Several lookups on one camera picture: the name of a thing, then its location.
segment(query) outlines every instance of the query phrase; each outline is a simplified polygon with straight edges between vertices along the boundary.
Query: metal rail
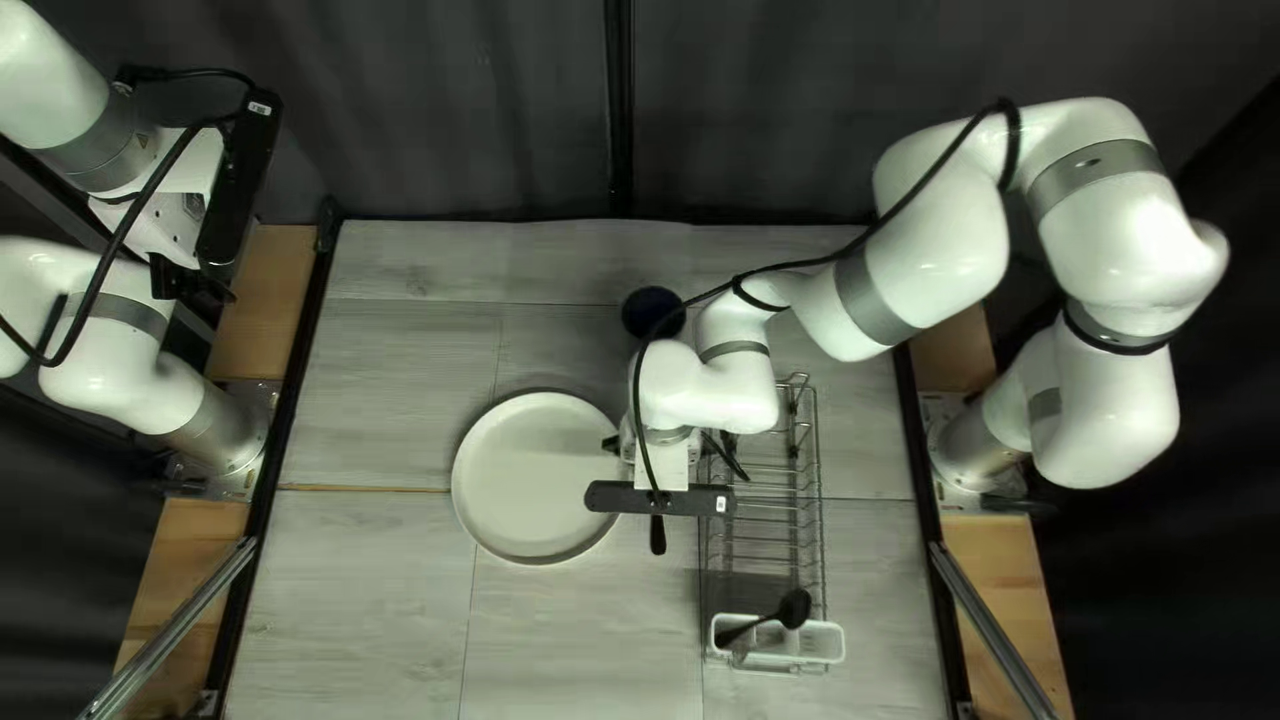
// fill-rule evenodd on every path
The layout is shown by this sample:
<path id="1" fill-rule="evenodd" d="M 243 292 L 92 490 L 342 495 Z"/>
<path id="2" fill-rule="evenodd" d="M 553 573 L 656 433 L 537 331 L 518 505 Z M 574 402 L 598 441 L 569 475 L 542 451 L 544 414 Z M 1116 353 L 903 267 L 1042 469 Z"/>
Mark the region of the metal rail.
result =
<path id="1" fill-rule="evenodd" d="M 257 538 L 241 538 L 236 547 L 223 559 L 212 575 L 169 616 L 169 620 L 155 635 L 120 669 L 88 706 L 81 711 L 77 720 L 105 720 L 123 710 L 133 696 L 146 687 L 151 675 L 164 664 L 165 657 L 196 624 L 205 609 L 230 584 L 248 565 L 257 551 Z"/>
<path id="2" fill-rule="evenodd" d="M 947 584 L 952 597 L 956 598 L 960 607 L 964 607 L 965 615 L 973 620 L 973 626 L 982 637 L 982 642 L 987 644 L 987 650 L 991 651 L 992 657 L 1000 664 L 1000 669 L 1005 671 L 1009 684 L 1012 685 L 1014 692 L 1027 705 L 1027 710 L 1030 711 L 1032 717 L 1036 720 L 1059 720 L 1057 711 L 1053 708 L 1053 703 L 1050 702 L 1048 694 L 1044 693 L 1044 688 L 1032 675 L 1030 669 L 1027 667 L 1027 662 L 1023 661 L 1023 656 L 1014 647 L 1014 643 L 1009 641 L 1009 635 L 1001 629 L 996 616 L 991 614 L 987 603 L 982 601 L 978 591 L 974 589 L 969 578 L 965 577 L 964 570 L 960 569 L 960 564 L 956 562 L 956 559 L 947 551 L 946 546 L 937 541 L 929 542 L 929 560 L 933 561 L 933 566 L 942 575 L 942 580 Z"/>

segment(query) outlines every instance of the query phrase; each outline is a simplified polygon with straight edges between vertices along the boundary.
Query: black bracket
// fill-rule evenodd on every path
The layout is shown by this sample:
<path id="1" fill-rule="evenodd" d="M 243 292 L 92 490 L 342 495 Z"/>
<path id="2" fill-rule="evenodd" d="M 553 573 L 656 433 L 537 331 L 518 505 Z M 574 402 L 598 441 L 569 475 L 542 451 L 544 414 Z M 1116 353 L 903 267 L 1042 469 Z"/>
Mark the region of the black bracket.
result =
<path id="1" fill-rule="evenodd" d="M 593 512 L 630 512 L 632 515 L 686 515 L 730 518 L 737 510 L 737 498 L 727 486 L 690 483 L 687 491 L 636 489 L 625 480 L 595 480 L 586 488 L 582 503 Z"/>
<path id="2" fill-rule="evenodd" d="M 183 268 L 159 252 L 147 252 L 151 265 L 151 297 L 156 300 L 236 302 L 236 293 L 200 270 Z"/>

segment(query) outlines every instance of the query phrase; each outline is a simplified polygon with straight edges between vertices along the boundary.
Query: black cable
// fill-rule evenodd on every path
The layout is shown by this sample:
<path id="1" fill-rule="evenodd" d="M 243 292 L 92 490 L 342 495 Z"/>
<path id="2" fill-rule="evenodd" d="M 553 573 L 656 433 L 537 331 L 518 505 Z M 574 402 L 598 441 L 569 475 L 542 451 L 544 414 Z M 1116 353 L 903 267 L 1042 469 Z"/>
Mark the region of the black cable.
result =
<path id="1" fill-rule="evenodd" d="M 184 70 L 170 70 L 165 68 L 147 68 L 142 65 L 122 65 L 115 73 L 113 82 L 129 87 L 140 82 L 170 82 L 175 79 L 191 79 L 202 77 L 220 77 L 244 83 L 246 90 L 257 90 L 257 83 L 247 74 L 230 68 L 188 68 Z"/>
<path id="2" fill-rule="evenodd" d="M 653 464 L 649 461 L 649 443 L 644 439 L 644 420 L 640 419 L 640 365 L 644 364 L 644 354 L 649 350 L 649 343 L 653 342 L 658 331 L 667 325 L 667 323 L 675 318 L 677 314 L 682 313 L 690 305 L 695 305 L 707 300 L 709 297 L 716 297 L 717 295 L 724 292 L 730 288 L 730 283 L 723 283 L 718 287 L 708 290 L 707 292 L 684 300 L 673 307 L 666 316 L 662 318 L 653 328 L 640 338 L 640 350 L 636 351 L 636 369 L 631 379 L 631 419 L 636 433 L 636 445 L 640 446 L 640 459 L 644 462 L 644 471 L 649 477 L 649 487 L 653 489 L 653 501 L 659 502 L 662 498 L 662 491 L 658 489 L 658 480 L 653 477 Z"/>
<path id="3" fill-rule="evenodd" d="M 751 477 L 746 474 L 746 470 L 742 469 L 742 465 L 737 461 L 737 459 L 730 455 L 727 450 L 721 447 L 719 443 L 716 442 L 716 438 L 713 438 L 712 434 L 708 433 L 707 430 L 703 430 L 703 441 L 705 441 L 707 445 L 712 446 L 712 450 L 716 451 L 716 455 L 721 456 L 721 460 L 724 461 L 724 465 L 728 466 L 730 471 L 742 478 L 742 482 L 746 483 L 751 482 Z"/>
<path id="4" fill-rule="evenodd" d="M 52 356 L 45 357 L 32 346 L 22 334 L 9 324 L 8 320 L 0 315 L 0 329 L 4 331 L 9 340 L 13 341 L 23 352 L 26 352 L 32 360 L 38 363 L 45 368 L 56 368 L 61 365 L 67 356 L 70 354 L 72 347 L 76 341 L 79 340 L 81 331 L 84 329 L 84 323 L 88 322 L 90 310 L 93 307 L 93 302 L 97 300 L 99 292 L 102 290 L 102 283 L 106 281 L 106 273 L 111 268 L 111 263 L 115 260 L 115 255 L 124 246 L 124 238 L 128 237 L 129 229 L 133 228 L 133 223 L 138 219 L 142 213 L 142 208 L 151 200 L 155 195 L 156 188 L 160 187 L 160 181 L 164 179 L 169 170 L 173 169 L 174 163 L 182 155 L 183 150 L 191 145 L 191 141 L 201 131 L 202 126 L 192 126 L 182 131 L 178 140 L 174 141 L 173 147 L 169 152 L 160 160 L 156 169 L 147 178 L 146 184 L 138 191 L 138 197 L 129 205 L 129 209 L 124 211 L 124 218 L 120 219 L 120 224 L 115 227 L 115 232 L 111 233 L 111 240 L 106 243 L 106 250 L 102 251 L 102 256 L 97 261 L 97 268 L 93 270 L 93 275 L 88 281 L 88 286 L 84 288 L 84 297 L 81 300 L 81 306 L 76 310 L 76 315 L 72 318 L 72 324 L 67 328 L 67 336 L 63 337 L 61 345 L 58 347 L 58 352 Z"/>
<path id="5" fill-rule="evenodd" d="M 969 119 L 969 122 L 964 126 L 964 128 L 960 129 L 960 133 L 956 135 L 955 140 L 951 141 L 951 145 L 948 145 L 947 149 L 943 150 L 941 155 L 938 155 L 938 159 L 934 160 L 932 165 L 929 165 L 929 169 L 925 170 L 923 176 L 920 176 L 920 179 L 915 181 L 915 184 L 913 184 L 911 188 L 908 190 L 905 195 L 902 195 L 902 197 L 899 197 L 897 202 L 895 202 L 888 210 L 886 210 L 883 215 L 881 215 L 870 225 L 868 225 L 868 228 L 863 232 L 863 234 L 855 237 L 849 242 L 849 245 L 841 247 L 840 250 L 823 255 L 822 258 L 810 258 L 808 260 L 791 260 L 788 263 L 777 263 L 774 265 L 765 265 L 763 268 L 756 268 L 754 270 L 748 270 L 745 273 L 735 275 L 733 278 L 735 295 L 742 297 L 746 293 L 746 291 L 741 290 L 742 281 L 745 281 L 751 275 L 758 275 L 760 273 L 771 273 L 774 270 L 792 270 L 796 268 L 812 268 L 813 265 L 824 265 L 827 263 L 832 263 L 835 260 L 842 260 L 852 255 L 854 251 L 856 251 L 863 245 L 867 245 L 867 242 L 870 241 L 870 238 L 874 237 L 877 232 L 882 231 L 884 225 L 892 222 L 893 218 L 896 218 L 908 206 L 908 204 L 915 200 L 915 196 L 918 196 L 920 191 L 923 191 L 925 186 L 928 186 L 929 182 L 933 181 L 934 176 L 937 176 L 942 170 L 942 167 L 947 164 L 947 160 L 950 160 L 952 155 L 956 154 L 956 151 L 960 149 L 960 145 L 964 143 L 964 141 L 973 133 L 973 131 L 978 127 L 978 124 L 983 119 L 986 119 L 987 115 L 991 115 L 992 113 L 1004 114 L 1005 122 L 1009 126 L 1009 137 L 1005 146 L 1005 167 L 1004 170 L 1001 172 L 1000 181 L 997 182 L 996 186 L 1001 192 L 1006 192 L 1009 190 L 1010 183 L 1012 182 L 1014 170 L 1018 168 L 1018 154 L 1021 150 L 1021 114 L 1018 111 L 1018 105 L 1015 105 L 1011 100 L 1006 97 L 1000 97 L 991 105 L 987 105 L 982 110 L 978 110 L 978 113 L 975 113 L 974 117 Z M 781 313 L 782 310 L 786 310 L 786 307 L 781 307 L 780 310 L 776 311 Z"/>
<path id="6" fill-rule="evenodd" d="M 244 85 L 246 95 L 257 90 L 257 83 L 253 78 L 247 74 L 233 70 L 230 68 L 188 68 L 184 70 L 170 70 L 165 68 L 150 68 L 143 65 L 120 65 L 116 70 L 115 78 L 111 85 L 132 94 L 133 90 L 141 83 L 150 82 L 173 82 L 182 79 L 198 79 L 198 78 L 225 78 L 233 79 L 236 82 Z M 218 128 L 223 133 L 223 140 L 227 140 L 228 132 L 221 123 L 232 120 L 239 110 L 233 113 L 227 113 L 224 115 L 218 115 L 205 120 L 205 124 Z"/>
<path id="7" fill-rule="evenodd" d="M 1000 179 L 997 181 L 996 186 L 1000 190 L 1000 192 L 1007 192 L 1010 184 L 1012 183 L 1014 170 L 1018 168 L 1019 152 L 1021 151 L 1023 120 L 1021 120 L 1021 113 L 1018 111 L 1018 105 L 1015 105 L 1011 100 L 1006 97 L 998 97 L 991 105 L 987 105 L 982 110 L 978 110 L 978 113 L 975 113 L 974 117 L 970 118 L 968 123 L 965 123 L 964 128 L 960 129 L 960 133 L 956 135 L 955 140 L 951 141 L 951 145 L 948 145 L 947 149 L 943 150 L 941 155 L 938 155 L 938 159 L 934 160 L 932 165 L 929 165 L 929 169 L 925 170 L 923 176 L 920 176 L 920 179 L 915 181 L 915 184 L 913 184 L 911 188 L 908 190 L 906 193 L 897 200 L 897 202 L 895 202 L 883 215 L 877 218 L 876 222 L 873 222 L 860 236 L 849 241 L 847 245 L 845 245 L 840 250 L 836 250 L 835 252 L 823 255 L 822 258 L 812 258 L 809 260 L 791 260 L 788 263 L 777 263 L 774 265 L 765 265 L 763 268 L 756 268 L 754 270 L 748 270 L 745 273 L 733 275 L 733 279 L 731 279 L 730 282 L 681 302 L 680 306 L 668 313 L 667 316 L 662 319 L 662 322 L 654 325 L 654 329 L 649 331 L 649 333 L 646 333 L 645 337 L 640 340 L 640 350 L 636 352 L 636 364 L 631 375 L 631 409 L 632 409 L 631 413 L 632 413 L 632 421 L 635 424 L 636 445 L 640 446 L 640 457 L 644 461 L 645 473 L 649 475 L 649 487 L 653 488 L 654 501 L 659 501 L 662 491 L 658 489 L 658 482 L 653 477 L 653 465 L 649 462 L 649 448 L 644 439 L 644 421 L 640 418 L 640 366 L 644 364 L 645 350 L 648 350 L 649 343 L 653 342 L 657 329 L 666 325 L 671 318 L 673 318 L 677 313 L 685 310 L 690 305 L 701 302 L 703 300 L 707 300 L 709 297 L 714 297 L 724 292 L 726 290 L 732 290 L 733 295 L 739 296 L 750 305 L 754 305 L 763 310 L 769 310 L 774 313 L 781 313 L 782 310 L 786 310 L 787 307 L 783 307 L 781 305 L 771 305 L 768 302 L 764 302 L 763 300 L 751 297 L 750 293 L 742 290 L 742 281 L 750 278 L 751 275 L 758 275 L 760 273 L 823 265 L 826 263 L 832 263 L 835 260 L 841 260 L 844 258 L 849 258 L 850 255 L 852 255 L 854 251 L 865 245 L 877 232 L 883 229 L 884 225 L 887 225 L 890 222 L 893 220 L 893 218 L 901 214 L 902 209 L 906 208 L 906 205 L 910 204 L 911 200 L 914 200 L 915 196 L 918 196 L 920 191 L 923 191 L 924 187 L 929 184 L 931 181 L 933 181 L 934 176 L 937 176 L 938 172 L 942 170 L 942 167 L 946 165 L 947 160 L 950 160 L 951 156 L 956 154 L 956 150 L 959 150 L 960 145 L 964 143 L 964 141 L 973 133 L 973 131 L 978 127 L 978 123 L 980 123 L 987 115 L 991 115 L 992 113 L 1004 114 L 1005 123 L 1009 126 L 1009 137 L 1005 145 L 1005 167 L 1000 174 Z"/>

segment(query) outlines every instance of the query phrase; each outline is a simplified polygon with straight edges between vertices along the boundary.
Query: black ladle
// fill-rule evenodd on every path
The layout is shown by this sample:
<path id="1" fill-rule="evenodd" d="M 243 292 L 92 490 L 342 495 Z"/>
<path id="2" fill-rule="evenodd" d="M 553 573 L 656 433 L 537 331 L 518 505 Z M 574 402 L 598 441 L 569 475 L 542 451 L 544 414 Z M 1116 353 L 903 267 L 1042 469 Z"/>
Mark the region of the black ladle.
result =
<path id="1" fill-rule="evenodd" d="M 768 623 L 769 620 L 777 620 L 778 623 L 782 623 L 783 628 L 795 630 L 800 628 L 800 625 L 804 625 L 805 620 L 809 619 L 810 610 L 813 610 L 813 596 L 809 594 L 809 591 L 796 588 L 782 596 L 782 602 L 778 603 L 778 609 L 773 612 L 773 615 L 765 615 L 759 620 L 742 625 L 741 628 L 716 633 L 716 647 L 726 648 L 730 643 L 742 637 L 742 633 L 750 630 L 760 623 Z"/>

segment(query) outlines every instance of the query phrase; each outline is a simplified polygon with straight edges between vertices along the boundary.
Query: plate rim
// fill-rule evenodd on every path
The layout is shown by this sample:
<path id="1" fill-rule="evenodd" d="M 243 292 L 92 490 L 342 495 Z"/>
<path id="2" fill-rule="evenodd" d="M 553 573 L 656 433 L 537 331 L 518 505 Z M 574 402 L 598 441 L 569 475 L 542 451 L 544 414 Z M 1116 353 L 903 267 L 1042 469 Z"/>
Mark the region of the plate rim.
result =
<path id="1" fill-rule="evenodd" d="M 475 439 L 475 438 L 480 437 L 479 434 L 476 434 L 476 430 L 477 429 L 484 429 L 483 425 L 485 425 L 486 420 L 489 423 L 493 423 L 494 420 L 492 420 L 492 416 L 500 407 L 507 406 L 508 404 L 513 404 L 513 402 L 521 402 L 521 404 L 535 402 L 539 398 L 539 396 L 550 396 L 550 397 L 554 397 L 557 400 L 570 400 L 570 401 L 575 401 L 577 404 L 581 404 L 581 405 L 584 405 L 584 406 L 594 410 L 595 413 L 598 413 L 600 415 L 600 418 L 603 418 L 609 424 L 611 428 L 613 427 L 613 421 L 609 420 L 609 416 L 605 415 L 603 410 L 600 410 L 599 407 L 596 407 L 596 405 L 594 402 L 586 400 L 585 397 L 581 397 L 579 395 L 575 395 L 575 393 L 571 393 L 571 392 L 566 392 L 566 391 L 562 391 L 562 389 L 553 389 L 553 388 L 530 388 L 530 389 L 524 389 L 524 391 L 513 392 L 511 395 L 506 395 L 500 400 L 495 400 L 495 401 L 490 402 L 489 406 L 483 413 L 480 413 L 479 416 L 476 416 L 476 419 L 471 423 L 471 425 L 467 427 L 466 432 L 462 433 L 462 441 L 458 442 L 458 447 L 453 452 L 453 462 L 449 466 L 449 496 L 451 496 L 449 501 L 453 503 L 453 515 L 458 519 L 458 524 L 462 525 L 462 530 L 466 532 L 467 537 L 470 537 L 477 546 L 480 546 L 481 548 L 484 548 L 485 552 L 488 552 L 489 555 L 493 555 L 494 557 L 497 557 L 498 560 L 502 560 L 504 562 L 509 562 L 512 565 L 518 565 L 518 566 L 525 566 L 525 568 L 527 568 L 527 566 L 557 565 L 557 564 L 561 564 L 561 562 L 570 561 L 570 560 L 572 560 L 575 557 L 582 556 L 588 550 L 590 550 L 596 543 L 599 543 L 604 538 L 604 536 L 608 534 L 608 532 L 613 528 L 613 524 L 617 523 L 617 520 L 618 520 L 618 514 L 617 512 L 609 512 L 609 514 L 603 514 L 602 512 L 602 515 L 607 515 L 607 519 L 603 523 L 600 523 L 600 528 L 595 533 L 593 533 L 589 538 L 584 539 L 582 542 L 577 543 L 576 546 L 573 546 L 573 547 L 571 547 L 568 550 L 564 550 L 564 551 L 561 551 L 561 552 L 556 552 L 556 553 L 552 553 L 552 555 L 535 555 L 535 556 L 511 555 L 511 553 L 499 551 L 499 550 L 497 550 L 494 547 L 490 547 L 489 543 L 486 543 L 485 541 L 480 539 L 479 534 L 467 523 L 467 516 L 458 507 L 458 495 L 460 493 L 454 492 L 454 489 L 453 489 L 454 486 L 457 484 L 458 457 L 461 457 L 463 455 L 463 452 L 467 451 L 472 445 L 475 445 L 476 442 L 479 442 L 477 439 Z"/>

